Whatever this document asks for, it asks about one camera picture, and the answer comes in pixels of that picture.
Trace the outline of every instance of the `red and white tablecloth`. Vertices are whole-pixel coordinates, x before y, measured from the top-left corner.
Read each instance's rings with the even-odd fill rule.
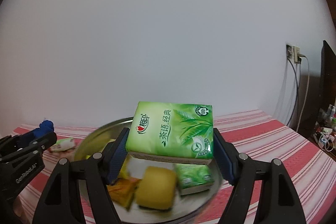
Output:
[[[224,139],[232,142],[239,152],[255,160],[271,161],[279,158],[286,166],[299,194],[307,223],[318,223],[336,198],[336,162],[315,145],[261,110],[252,110],[214,119]],[[23,134],[36,128],[23,124],[13,134]],[[80,143],[96,128],[55,127],[59,139],[73,137]],[[20,198],[30,220],[59,155],[43,154],[45,169],[21,192]],[[253,223],[257,210],[261,182],[257,181],[245,223]],[[216,197],[197,217],[196,223],[218,222],[232,186],[224,181]],[[95,223],[87,204],[83,204],[87,223]]]

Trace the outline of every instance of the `green tissue pack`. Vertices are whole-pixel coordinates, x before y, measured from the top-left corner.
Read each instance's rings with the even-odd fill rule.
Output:
[[[181,195],[208,190],[214,183],[207,165],[176,164],[175,170]]]
[[[139,159],[209,164],[213,156],[212,106],[139,102],[126,150]]]

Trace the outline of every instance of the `round metal tray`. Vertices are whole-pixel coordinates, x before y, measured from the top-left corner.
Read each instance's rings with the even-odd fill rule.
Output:
[[[86,155],[100,151],[110,139],[116,139],[124,127],[130,128],[133,117],[120,119],[104,125],[90,135],[78,146],[75,152],[75,160],[83,160]],[[173,170],[173,164],[167,162],[158,162],[150,160],[140,160],[131,158],[128,164],[128,170],[132,177],[142,178],[144,171],[148,166],[159,166]],[[192,220],[217,193],[222,185],[222,176],[216,162],[213,160],[209,167],[215,180],[210,190],[195,193],[191,195],[180,196],[176,189],[174,205],[171,210],[158,211],[140,208],[135,202],[132,203],[129,210],[124,209],[119,204],[114,203],[115,209],[122,222],[147,224],[147,223],[181,223]],[[89,200],[84,181],[80,181],[80,193],[85,200]]]

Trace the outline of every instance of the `electrical socket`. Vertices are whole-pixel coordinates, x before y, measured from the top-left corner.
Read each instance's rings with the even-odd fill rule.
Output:
[[[286,44],[286,56],[287,59],[292,59],[293,58],[293,46]]]
[[[299,64],[300,63],[299,58],[297,56],[299,53],[300,53],[300,48],[296,47],[296,46],[293,46],[293,55],[294,55],[294,63],[295,64]]]

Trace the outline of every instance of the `metal screw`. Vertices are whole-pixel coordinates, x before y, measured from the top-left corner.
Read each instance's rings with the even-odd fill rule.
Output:
[[[273,163],[274,163],[275,165],[277,165],[277,166],[279,166],[279,165],[282,164],[281,160],[279,160],[279,159],[274,159],[274,160],[273,160]]]
[[[60,160],[59,160],[59,164],[60,165],[64,165],[64,164],[66,164],[68,162],[68,160],[66,159],[66,158],[61,158]]]
[[[245,153],[240,153],[240,154],[238,155],[238,157],[239,157],[240,159],[242,159],[242,160],[247,160],[247,159],[249,158],[249,156],[246,155]]]
[[[92,157],[94,158],[94,159],[100,159],[101,157],[102,157],[102,153],[100,153],[100,152],[96,152],[96,153],[94,153],[93,155],[92,155]]]

